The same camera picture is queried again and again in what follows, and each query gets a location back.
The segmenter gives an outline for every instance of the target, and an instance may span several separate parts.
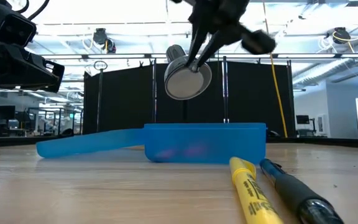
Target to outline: black curtain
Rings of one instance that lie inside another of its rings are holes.
[[[283,113],[289,137],[295,136],[293,97],[287,66],[276,65]],[[227,62],[228,118],[230,123],[266,123],[271,131],[284,136],[272,66]]]
[[[208,62],[212,71],[209,87],[187,102],[188,123],[223,123],[223,70],[222,62]]]
[[[100,131],[143,128],[152,122],[153,68],[144,66],[103,75]]]
[[[96,132],[98,117],[99,75],[84,74],[83,134]]]
[[[165,92],[164,74],[168,64],[157,64],[155,69],[157,108],[156,123],[184,123],[183,102],[170,98]]]
[[[223,72],[221,62],[208,62],[213,77],[209,87],[199,96],[179,101],[165,92],[164,74],[167,64],[156,66],[157,109],[156,123],[222,123]]]

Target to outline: white wall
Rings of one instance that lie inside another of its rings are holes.
[[[328,83],[327,97],[331,137],[358,138],[358,84]]]
[[[318,133],[318,135],[327,135],[330,137],[330,116],[328,113],[327,89],[325,82],[319,83],[318,86],[309,86],[306,92],[294,92],[294,107],[295,115],[308,115],[310,119],[314,118],[316,120],[316,129],[318,128],[317,117],[325,115],[324,127],[326,131],[324,134]],[[312,122],[310,125],[296,124],[296,129],[313,129],[313,125]]]

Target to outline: table surface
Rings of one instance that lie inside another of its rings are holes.
[[[358,149],[268,144],[267,157],[358,223]],[[257,182],[285,223],[297,223],[259,170]],[[229,166],[153,164],[142,150],[64,159],[34,146],[0,148],[0,223],[245,223]]]

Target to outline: yellow marker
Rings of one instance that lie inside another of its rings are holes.
[[[256,168],[237,157],[230,159],[233,183],[248,224],[283,224],[270,202],[256,183]]]

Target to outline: ceiling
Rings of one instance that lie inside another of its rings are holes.
[[[13,10],[25,5],[25,0],[8,1]],[[23,15],[28,17],[43,2],[30,0],[30,7]],[[335,27],[345,27],[352,39],[357,39],[352,41],[353,46],[358,45],[358,1],[325,1],[334,2],[330,4],[307,4],[306,1],[296,0],[268,2],[268,32],[278,42],[275,54],[331,53],[333,48],[324,48],[327,43],[322,43],[322,40]],[[100,47],[89,48],[96,28],[106,29],[117,47],[118,57],[118,54],[164,54],[172,44],[179,44],[187,50],[191,35],[191,24],[187,22],[190,13],[191,6],[187,3],[174,4],[166,0],[50,0],[46,9],[33,20],[37,24],[38,35],[27,50],[51,55],[54,61],[66,65],[59,96],[77,103],[82,98],[71,91],[83,91],[81,80],[85,70],[93,75],[97,73],[93,69],[94,60],[59,60],[59,55],[102,54]],[[240,21],[251,30],[266,31],[263,4],[260,1],[250,3]],[[347,45],[333,44],[333,47],[338,52],[349,50]],[[246,53],[239,43],[219,51],[219,54]],[[294,62],[293,73],[315,63],[312,58],[307,62]],[[138,58],[108,60],[108,70],[137,66]]]

